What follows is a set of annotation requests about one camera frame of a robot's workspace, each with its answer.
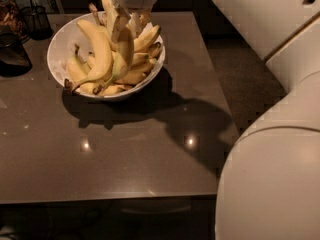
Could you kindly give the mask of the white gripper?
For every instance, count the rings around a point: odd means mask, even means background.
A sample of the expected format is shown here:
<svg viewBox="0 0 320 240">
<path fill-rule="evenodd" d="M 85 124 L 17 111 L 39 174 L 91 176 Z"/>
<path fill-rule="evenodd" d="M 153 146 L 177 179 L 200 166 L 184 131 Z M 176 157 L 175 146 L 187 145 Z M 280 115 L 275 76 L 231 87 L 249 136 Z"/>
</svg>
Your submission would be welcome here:
<svg viewBox="0 0 320 240">
<path fill-rule="evenodd" d="M 146 27 L 146 25 L 150 22 L 151 19 L 151 12 L 146 9 L 151 9 L 158 0 L 112 1 L 116 8 L 112 9 L 111 40 L 114 43 L 117 43 L 120 36 L 120 32 L 124 29 L 128 22 L 134 36 L 139 36 L 142 33 L 143 29 Z M 131 14 L 131 19 L 126 9 L 130 12 L 133 12 Z"/>
</svg>

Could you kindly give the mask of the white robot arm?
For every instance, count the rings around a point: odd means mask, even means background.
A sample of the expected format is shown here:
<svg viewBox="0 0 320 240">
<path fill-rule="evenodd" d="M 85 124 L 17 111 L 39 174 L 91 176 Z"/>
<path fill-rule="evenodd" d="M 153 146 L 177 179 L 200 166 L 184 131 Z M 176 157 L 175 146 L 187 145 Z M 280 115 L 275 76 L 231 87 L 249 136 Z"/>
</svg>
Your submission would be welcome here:
<svg viewBox="0 0 320 240">
<path fill-rule="evenodd" d="M 320 240 L 320 0 L 212 0 L 286 90 L 221 172 L 215 240 Z"/>
</svg>

